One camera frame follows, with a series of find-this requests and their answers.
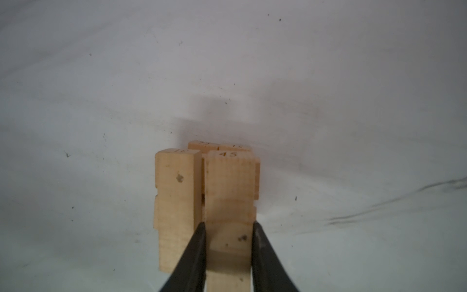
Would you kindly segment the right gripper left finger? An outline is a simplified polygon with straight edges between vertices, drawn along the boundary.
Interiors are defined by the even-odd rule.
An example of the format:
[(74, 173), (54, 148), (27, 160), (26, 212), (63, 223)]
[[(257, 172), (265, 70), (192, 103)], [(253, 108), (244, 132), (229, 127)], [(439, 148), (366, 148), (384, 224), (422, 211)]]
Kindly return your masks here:
[(160, 292), (203, 292), (206, 281), (206, 226), (201, 222)]

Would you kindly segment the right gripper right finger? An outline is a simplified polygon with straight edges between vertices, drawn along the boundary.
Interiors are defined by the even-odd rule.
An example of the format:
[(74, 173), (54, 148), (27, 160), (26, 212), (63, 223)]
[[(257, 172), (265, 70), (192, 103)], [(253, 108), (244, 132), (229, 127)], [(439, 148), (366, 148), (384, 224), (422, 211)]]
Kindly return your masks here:
[(252, 236), (251, 266), (255, 292), (298, 292), (257, 221)]

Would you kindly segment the plain wood block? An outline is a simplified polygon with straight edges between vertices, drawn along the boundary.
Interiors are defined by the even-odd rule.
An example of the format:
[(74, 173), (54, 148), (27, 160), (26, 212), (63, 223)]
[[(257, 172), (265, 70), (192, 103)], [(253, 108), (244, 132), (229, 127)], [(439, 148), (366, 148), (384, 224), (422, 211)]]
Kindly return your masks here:
[(260, 158), (257, 157), (252, 148), (238, 144), (221, 144), (219, 151), (232, 154), (235, 152), (241, 158), (242, 173), (249, 186), (249, 192), (254, 195), (254, 200), (259, 199), (260, 189)]
[(201, 163), (199, 150), (169, 148), (155, 155), (155, 216), (162, 272), (173, 272), (202, 221)]

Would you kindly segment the long wood block diagonal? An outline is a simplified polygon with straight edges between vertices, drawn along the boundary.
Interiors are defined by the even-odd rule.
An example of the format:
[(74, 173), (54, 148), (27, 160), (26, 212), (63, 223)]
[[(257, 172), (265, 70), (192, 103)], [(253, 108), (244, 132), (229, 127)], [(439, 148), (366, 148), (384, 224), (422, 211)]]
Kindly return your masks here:
[(254, 195), (235, 152), (211, 151), (205, 158), (206, 289), (251, 289)]

